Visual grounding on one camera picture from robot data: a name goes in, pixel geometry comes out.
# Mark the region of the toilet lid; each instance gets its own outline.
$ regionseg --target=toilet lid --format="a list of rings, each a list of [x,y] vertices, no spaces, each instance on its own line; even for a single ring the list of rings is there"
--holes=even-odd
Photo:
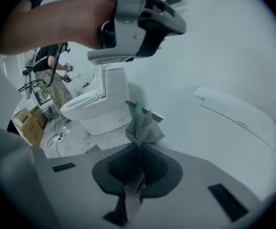
[[[96,90],[93,90],[70,100],[69,102],[67,102],[62,106],[61,110],[63,112],[71,112],[71,111],[80,109],[82,107],[85,107],[86,105],[89,105],[98,99],[99,98]]]

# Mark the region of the white toilet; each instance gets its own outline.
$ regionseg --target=white toilet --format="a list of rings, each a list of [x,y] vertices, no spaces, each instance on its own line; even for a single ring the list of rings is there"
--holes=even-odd
[[[91,134],[99,135],[128,124],[132,117],[128,105],[128,83],[124,68],[94,68],[94,79],[79,96],[61,107],[69,120],[80,121]]]

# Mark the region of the gray towel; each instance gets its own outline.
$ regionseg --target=gray towel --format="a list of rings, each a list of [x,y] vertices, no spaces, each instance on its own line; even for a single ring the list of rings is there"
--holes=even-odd
[[[165,137],[158,123],[153,120],[151,111],[147,114],[135,114],[126,128],[125,134],[132,143],[138,146],[143,143],[155,143]],[[126,196],[134,196],[140,193],[144,187],[144,172],[138,165],[133,171],[131,179],[125,185],[125,194]]]
[[[153,120],[152,112],[133,116],[132,121],[125,130],[127,138],[140,146],[143,143],[155,143],[165,137],[158,123]]]

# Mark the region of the black cable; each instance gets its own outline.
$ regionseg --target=black cable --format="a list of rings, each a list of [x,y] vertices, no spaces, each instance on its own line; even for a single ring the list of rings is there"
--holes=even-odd
[[[56,152],[57,152],[58,156],[61,158],[61,156],[60,156],[60,154],[58,153],[58,150],[57,150],[57,144],[58,144],[58,141],[59,141],[59,140],[60,140],[60,139],[58,139],[57,142],[56,142]]]
[[[57,68],[57,63],[58,63],[58,60],[60,58],[60,55],[61,55],[61,51],[62,51],[62,48],[64,45],[67,45],[65,42],[63,42],[62,44],[60,44],[58,46],[58,49],[57,49],[57,52],[55,54],[55,61],[54,61],[54,68],[53,68],[53,72],[52,72],[52,76],[51,76],[51,80],[48,84],[48,87],[51,86],[52,82],[53,82],[53,79],[54,79],[54,76],[55,76],[55,71],[56,71],[56,68]]]
[[[34,85],[36,82],[39,82],[39,81],[42,81],[45,84],[44,80],[42,79],[34,80],[29,83],[26,83],[23,87],[19,89],[19,92],[26,90],[27,88],[31,87],[32,85]]]
[[[54,118],[54,129],[55,129],[55,134],[56,134],[57,130],[56,130],[56,121],[55,121],[55,118]]]
[[[38,86],[36,86],[36,87],[49,87],[49,86],[51,86],[51,84],[52,84],[52,82],[53,82],[53,80],[54,80],[54,76],[55,76],[55,72],[56,72],[58,60],[59,60],[59,58],[60,58],[61,51],[62,51],[62,48],[63,48],[64,45],[67,46],[67,43],[66,43],[66,42],[63,42],[62,44],[60,44],[60,45],[58,46],[57,52],[56,52],[56,54],[55,54],[54,68],[53,68],[53,72],[52,72],[52,75],[51,75],[51,79],[50,79],[49,84],[46,84],[46,82],[45,82],[44,80],[42,80],[42,79],[37,79],[37,80],[35,80],[35,81],[37,81],[37,82],[38,82],[38,81],[42,81],[42,82],[43,82],[43,85],[38,85]],[[25,84],[21,89],[19,89],[19,92],[22,92],[22,91],[28,89],[29,87],[31,87],[33,84],[35,84],[35,81],[31,81],[31,82]]]
[[[52,138],[54,138],[54,137],[60,135],[60,134],[63,134],[63,132],[51,136],[50,139],[49,139],[49,141],[47,142],[47,147],[50,147],[50,146],[52,145],[52,143],[53,143],[53,141],[52,141],[52,142],[49,144],[50,140],[51,140]]]
[[[87,151],[86,151],[86,153],[88,153],[88,149],[89,149],[89,143],[87,144]]]
[[[50,75],[50,74],[47,72],[47,69],[45,69],[44,66],[42,66],[42,68],[43,68],[43,70],[44,70],[49,76],[52,77],[52,75]]]

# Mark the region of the white floor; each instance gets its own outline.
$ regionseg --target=white floor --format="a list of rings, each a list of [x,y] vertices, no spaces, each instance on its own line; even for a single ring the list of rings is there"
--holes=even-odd
[[[96,144],[103,150],[130,143],[125,135],[127,125],[96,136],[90,135],[78,121],[71,121],[66,126],[63,126],[61,119],[57,118],[55,120],[55,126],[56,133],[63,132],[63,138],[58,142],[53,142],[47,147],[49,139],[55,135],[54,120],[52,120],[47,123],[39,145],[44,150],[47,158],[59,157],[56,152],[56,144],[58,153],[61,157],[64,157],[83,154],[88,148],[92,148]]]

